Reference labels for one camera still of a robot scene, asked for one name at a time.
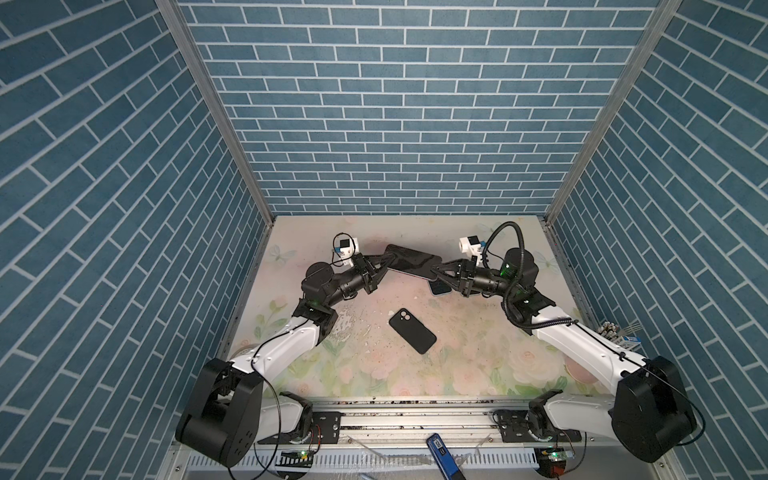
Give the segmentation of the blue phone black screen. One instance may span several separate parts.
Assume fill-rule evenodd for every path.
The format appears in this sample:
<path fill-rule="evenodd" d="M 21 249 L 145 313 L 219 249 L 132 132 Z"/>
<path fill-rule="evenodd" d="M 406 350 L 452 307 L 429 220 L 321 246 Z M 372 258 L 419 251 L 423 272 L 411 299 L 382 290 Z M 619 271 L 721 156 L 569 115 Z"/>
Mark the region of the blue phone black screen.
<path fill-rule="evenodd" d="M 428 284 L 431 293 L 435 296 L 445 295 L 452 291 L 450 285 L 439 279 L 429 281 Z"/>

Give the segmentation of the purple phone black screen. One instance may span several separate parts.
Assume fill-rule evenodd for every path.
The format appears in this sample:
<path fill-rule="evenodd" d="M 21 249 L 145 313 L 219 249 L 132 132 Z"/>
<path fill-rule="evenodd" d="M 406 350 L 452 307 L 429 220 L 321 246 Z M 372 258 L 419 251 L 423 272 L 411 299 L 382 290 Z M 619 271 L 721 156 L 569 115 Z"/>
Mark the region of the purple phone black screen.
<path fill-rule="evenodd" d="M 389 244 L 385 248 L 385 254 L 390 257 L 389 268 L 391 270 L 435 281 L 437 275 L 432 268 L 443 263 L 441 256 L 422 251 Z"/>

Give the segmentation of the black phone case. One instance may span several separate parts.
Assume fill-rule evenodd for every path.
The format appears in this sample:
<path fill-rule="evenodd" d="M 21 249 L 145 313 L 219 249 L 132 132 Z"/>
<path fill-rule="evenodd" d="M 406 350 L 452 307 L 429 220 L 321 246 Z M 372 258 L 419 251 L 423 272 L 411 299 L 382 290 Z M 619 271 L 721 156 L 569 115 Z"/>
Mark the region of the black phone case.
<path fill-rule="evenodd" d="M 406 308 L 398 310 L 388 321 L 416 352 L 426 354 L 436 343 L 436 335 Z"/>

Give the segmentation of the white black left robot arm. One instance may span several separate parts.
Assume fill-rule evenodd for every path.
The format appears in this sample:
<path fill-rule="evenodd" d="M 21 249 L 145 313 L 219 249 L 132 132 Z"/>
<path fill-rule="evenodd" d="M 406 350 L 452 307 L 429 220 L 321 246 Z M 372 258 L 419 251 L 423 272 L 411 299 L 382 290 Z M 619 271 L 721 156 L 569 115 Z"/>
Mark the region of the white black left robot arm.
<path fill-rule="evenodd" d="M 343 272 L 326 262 L 312 264 L 301 283 L 303 295 L 278 333 L 228 361 L 214 358 L 203 366 L 176 426 L 176 440 L 231 468 L 259 441 L 306 439 L 312 430 L 311 403 L 278 393 L 274 381 L 332 332 L 336 304 L 377 289 L 393 259 L 355 253 Z"/>

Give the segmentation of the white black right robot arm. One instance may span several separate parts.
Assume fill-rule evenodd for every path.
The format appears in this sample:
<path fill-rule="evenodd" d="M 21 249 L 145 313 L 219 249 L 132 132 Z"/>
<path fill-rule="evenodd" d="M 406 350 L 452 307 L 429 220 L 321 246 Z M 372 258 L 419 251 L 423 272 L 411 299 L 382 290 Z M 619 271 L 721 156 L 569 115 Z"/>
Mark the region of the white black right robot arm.
<path fill-rule="evenodd" d="M 528 251 L 511 249 L 498 269 L 460 259 L 432 270 L 465 297 L 500 297 L 512 325 L 555 347 L 606 388 L 597 396 L 555 391 L 539 396 L 529 404 L 535 426 L 610 438 L 647 463 L 703 432 L 677 366 L 621 347 L 569 316 L 536 288 L 538 267 Z"/>

